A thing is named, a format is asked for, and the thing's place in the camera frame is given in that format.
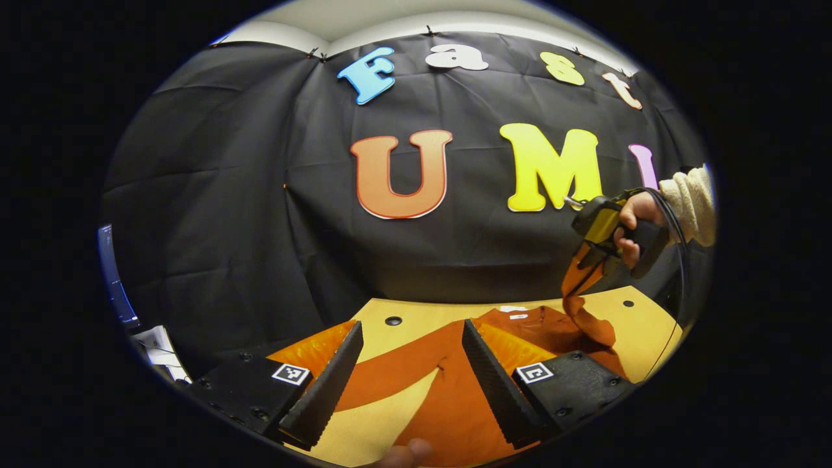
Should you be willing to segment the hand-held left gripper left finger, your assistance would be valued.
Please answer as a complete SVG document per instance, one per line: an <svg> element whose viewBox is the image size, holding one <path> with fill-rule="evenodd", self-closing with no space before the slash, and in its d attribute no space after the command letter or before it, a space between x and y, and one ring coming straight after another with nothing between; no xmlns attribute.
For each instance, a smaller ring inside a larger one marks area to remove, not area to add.
<svg viewBox="0 0 832 468"><path fill-rule="evenodd" d="M267 357L229 361L194 382L194 400L277 443L310 450L320 441L363 348L359 320Z"/></svg>

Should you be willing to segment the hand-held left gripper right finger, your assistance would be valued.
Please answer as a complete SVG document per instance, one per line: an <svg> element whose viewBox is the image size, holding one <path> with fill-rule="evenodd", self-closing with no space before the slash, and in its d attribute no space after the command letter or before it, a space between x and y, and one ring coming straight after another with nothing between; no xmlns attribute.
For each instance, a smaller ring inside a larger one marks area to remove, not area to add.
<svg viewBox="0 0 832 468"><path fill-rule="evenodd" d="M581 350L503 367L487 332L467 319L461 345L503 438L516 449L571 432L635 391Z"/></svg>

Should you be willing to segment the orange corduroy shirt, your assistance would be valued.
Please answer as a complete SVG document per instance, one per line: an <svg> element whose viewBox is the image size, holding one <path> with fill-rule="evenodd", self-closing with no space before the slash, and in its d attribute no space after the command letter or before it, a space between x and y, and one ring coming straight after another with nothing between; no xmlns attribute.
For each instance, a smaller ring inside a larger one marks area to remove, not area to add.
<svg viewBox="0 0 832 468"><path fill-rule="evenodd" d="M506 313L499 306L526 306ZM385 318L403 323L387 326ZM590 305L452 305L372 299L356 314L363 350L315 453L344 466L369 464L393 445L427 439L425 464L473 466L514 455L497 426L462 345L463 325L487 324L552 358L581 350L618 375L616 331Z"/></svg>

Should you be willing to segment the white papers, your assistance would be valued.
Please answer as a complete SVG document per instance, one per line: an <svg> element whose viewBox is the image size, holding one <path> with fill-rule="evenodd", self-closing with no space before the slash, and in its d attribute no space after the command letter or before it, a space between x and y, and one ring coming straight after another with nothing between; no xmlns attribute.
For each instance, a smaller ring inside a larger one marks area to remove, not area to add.
<svg viewBox="0 0 832 468"><path fill-rule="evenodd" d="M174 350L174 346L166 327L158 325L148 331L136 333L131 340L138 346L140 355L144 356L149 365L161 376L171 382L185 382L190 384L192 380L188 372Z"/></svg>

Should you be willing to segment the black backdrop cloth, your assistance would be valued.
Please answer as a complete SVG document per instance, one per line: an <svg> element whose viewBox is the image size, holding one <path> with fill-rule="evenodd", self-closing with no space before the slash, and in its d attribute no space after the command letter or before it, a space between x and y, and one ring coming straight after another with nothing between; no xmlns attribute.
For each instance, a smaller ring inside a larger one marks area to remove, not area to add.
<svg viewBox="0 0 832 468"><path fill-rule="evenodd" d="M102 220L140 320L200 375L344 322L372 297L500 303L560 296L580 239L554 207L512 211L515 152L570 170L597 137L601 192L699 168L707 149L654 77L520 36L416 34L326 62L264 42L205 49L118 146Z"/></svg>

